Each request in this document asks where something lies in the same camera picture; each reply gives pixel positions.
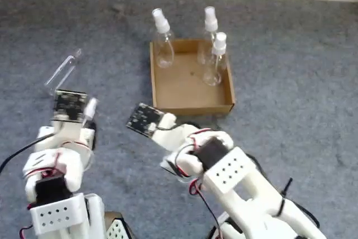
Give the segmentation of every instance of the black circuit board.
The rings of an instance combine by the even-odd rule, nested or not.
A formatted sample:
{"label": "black circuit board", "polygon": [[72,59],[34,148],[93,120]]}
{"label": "black circuit board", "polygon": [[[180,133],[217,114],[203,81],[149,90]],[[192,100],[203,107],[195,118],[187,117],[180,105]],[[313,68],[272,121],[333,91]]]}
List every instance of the black circuit board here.
{"label": "black circuit board", "polygon": [[83,122],[83,111],[86,107],[87,94],[56,90],[54,96],[54,120]]}
{"label": "black circuit board", "polygon": [[151,123],[159,124],[164,112],[144,103],[140,103],[128,119],[126,126],[145,137],[152,137],[153,131],[148,130]]}

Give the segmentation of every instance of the clear plastic bottle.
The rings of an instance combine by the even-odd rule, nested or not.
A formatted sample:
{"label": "clear plastic bottle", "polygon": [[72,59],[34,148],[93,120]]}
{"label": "clear plastic bottle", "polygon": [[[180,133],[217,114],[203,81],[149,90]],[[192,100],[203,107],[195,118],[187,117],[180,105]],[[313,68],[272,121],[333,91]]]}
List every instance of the clear plastic bottle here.
{"label": "clear plastic bottle", "polygon": [[74,71],[82,55],[81,49],[77,49],[73,55],[69,55],[65,61],[55,70],[52,76],[45,82],[45,91],[53,96],[56,89],[60,88]]}
{"label": "clear plastic bottle", "polygon": [[152,15],[157,28],[153,39],[154,56],[159,67],[167,68],[174,62],[174,48],[172,45],[175,39],[174,33],[170,30],[168,20],[164,17],[160,8],[153,10]]}
{"label": "clear plastic bottle", "polygon": [[205,58],[203,81],[210,85],[219,85],[222,81],[223,70],[226,69],[226,34],[219,32],[216,35],[210,57]]}
{"label": "clear plastic bottle", "polygon": [[210,56],[217,30],[218,20],[215,15],[215,8],[206,7],[204,34],[197,48],[197,61],[199,64],[204,64],[205,59]]}

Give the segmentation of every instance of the spray nozzle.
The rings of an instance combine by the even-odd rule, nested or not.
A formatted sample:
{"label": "spray nozzle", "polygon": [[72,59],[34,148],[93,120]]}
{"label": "spray nozzle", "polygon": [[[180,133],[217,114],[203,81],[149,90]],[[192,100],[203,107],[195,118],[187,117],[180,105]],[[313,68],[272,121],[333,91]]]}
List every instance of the spray nozzle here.
{"label": "spray nozzle", "polygon": [[205,30],[214,32],[218,29],[218,20],[215,15],[214,7],[205,8]]}
{"label": "spray nozzle", "polygon": [[161,34],[166,33],[170,30],[168,20],[164,17],[161,8],[156,8],[152,11],[154,21],[156,22],[157,31]]}
{"label": "spray nozzle", "polygon": [[226,52],[226,34],[219,32],[216,34],[216,38],[213,44],[213,54],[223,55]]}

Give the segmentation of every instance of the cardboard tray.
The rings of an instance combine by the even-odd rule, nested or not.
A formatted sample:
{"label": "cardboard tray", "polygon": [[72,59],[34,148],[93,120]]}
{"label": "cardboard tray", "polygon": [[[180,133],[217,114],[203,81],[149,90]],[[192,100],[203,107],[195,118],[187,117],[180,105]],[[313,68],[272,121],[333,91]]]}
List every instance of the cardboard tray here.
{"label": "cardboard tray", "polygon": [[200,40],[175,40],[174,63],[160,68],[150,44],[153,106],[175,115],[228,114],[235,104],[230,65],[218,86],[205,84],[201,77],[203,66],[197,62]]}

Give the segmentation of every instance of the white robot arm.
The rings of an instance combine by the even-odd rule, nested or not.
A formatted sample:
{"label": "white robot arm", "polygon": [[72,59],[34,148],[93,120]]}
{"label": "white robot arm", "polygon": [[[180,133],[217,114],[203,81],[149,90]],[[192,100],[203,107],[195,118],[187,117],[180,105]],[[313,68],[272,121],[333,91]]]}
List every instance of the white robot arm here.
{"label": "white robot arm", "polygon": [[[176,125],[175,121],[172,114],[140,104],[127,126],[171,152],[161,163],[164,169],[180,177],[199,178],[203,187],[216,196],[226,212],[218,220],[221,234],[216,231],[212,238],[326,239],[295,203],[282,197],[255,163],[234,146],[227,133]],[[250,200],[234,191],[238,184],[247,189]]]}
{"label": "white robot arm", "polygon": [[95,147],[96,126],[90,120],[97,101],[92,99],[86,111],[86,98],[85,93],[56,90],[52,126],[41,127],[38,137],[54,135],[35,144],[23,168],[28,208],[39,239],[132,238],[123,219],[114,219],[106,230],[98,195],[75,193]]}

